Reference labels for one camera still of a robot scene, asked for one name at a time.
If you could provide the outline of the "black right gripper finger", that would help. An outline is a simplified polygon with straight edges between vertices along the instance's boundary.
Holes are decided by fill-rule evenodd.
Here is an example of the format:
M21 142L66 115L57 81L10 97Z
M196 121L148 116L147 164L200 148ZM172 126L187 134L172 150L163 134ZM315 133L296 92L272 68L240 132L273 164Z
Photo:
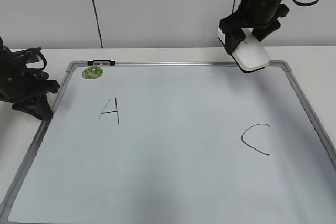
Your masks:
M228 54L232 54L238 45L246 39L246 35L242 28L230 29L224 33L224 48Z
M254 28L252 34L259 42L261 42L271 33L277 31L280 27L281 23L276 20L263 28Z

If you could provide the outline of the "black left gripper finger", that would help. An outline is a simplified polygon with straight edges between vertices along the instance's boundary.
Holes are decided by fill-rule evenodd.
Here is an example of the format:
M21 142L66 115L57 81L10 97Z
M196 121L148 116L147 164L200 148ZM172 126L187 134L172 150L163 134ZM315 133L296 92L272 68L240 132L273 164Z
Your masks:
M41 80L40 93L58 93L60 84L56 80Z
M45 95L38 95L26 101L12 105L12 109L29 114L39 120L50 120L53 116L52 109Z

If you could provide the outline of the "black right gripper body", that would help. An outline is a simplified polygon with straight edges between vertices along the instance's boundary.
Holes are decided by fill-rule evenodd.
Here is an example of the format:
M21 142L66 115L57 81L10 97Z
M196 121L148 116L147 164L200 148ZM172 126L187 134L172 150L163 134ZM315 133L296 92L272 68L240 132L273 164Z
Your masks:
M219 27L222 31L237 28L259 28L270 24L282 0L241 0L234 13L223 18Z

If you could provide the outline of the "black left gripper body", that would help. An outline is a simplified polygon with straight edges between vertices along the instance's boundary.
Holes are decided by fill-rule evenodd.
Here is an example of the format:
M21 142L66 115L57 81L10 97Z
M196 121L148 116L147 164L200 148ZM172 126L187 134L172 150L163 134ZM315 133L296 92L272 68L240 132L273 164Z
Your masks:
M36 82L49 78L46 66L40 47L12 52L1 42L1 101L27 100Z

